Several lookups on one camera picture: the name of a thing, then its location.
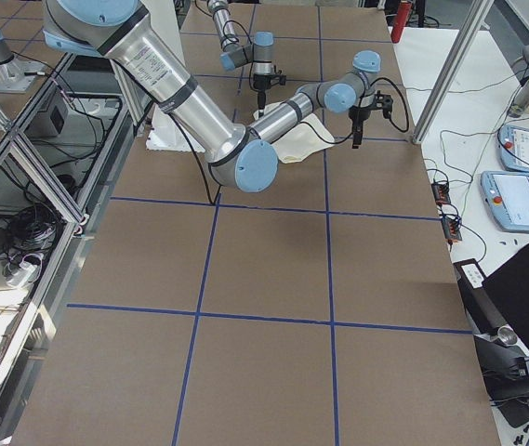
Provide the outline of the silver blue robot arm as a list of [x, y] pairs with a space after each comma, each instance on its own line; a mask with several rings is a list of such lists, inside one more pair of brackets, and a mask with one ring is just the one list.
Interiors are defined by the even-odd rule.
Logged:
[[256, 32], [253, 36], [231, 17], [229, 1], [207, 1], [208, 13], [215, 24], [221, 48], [222, 68], [229, 72], [249, 66], [249, 85], [257, 93], [258, 117], [267, 104], [267, 92], [276, 85], [285, 85], [286, 75], [274, 63], [274, 36]]
[[381, 67], [377, 52], [361, 51], [340, 79], [304, 85], [245, 126], [232, 122], [199, 86], [153, 29], [149, 9], [140, 1], [45, 1], [43, 12], [48, 46], [121, 64], [204, 148], [212, 178], [244, 192], [270, 186], [278, 168], [273, 142], [305, 117], [319, 108], [342, 113], [370, 104]]

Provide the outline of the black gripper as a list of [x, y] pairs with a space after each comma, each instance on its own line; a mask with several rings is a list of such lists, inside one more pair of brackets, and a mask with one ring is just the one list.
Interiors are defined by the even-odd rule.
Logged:
[[255, 67], [250, 69], [249, 73], [249, 87], [252, 91], [258, 92], [258, 115], [263, 116], [265, 112], [265, 92], [276, 85], [285, 85], [286, 75], [282, 70], [276, 67], [271, 69], [271, 72], [263, 72], [256, 70]]
[[352, 127], [352, 148], [359, 149], [363, 140], [364, 122], [372, 112], [381, 111], [384, 119], [392, 116], [393, 98], [390, 94], [377, 91], [373, 95], [361, 97], [349, 109], [349, 118]]

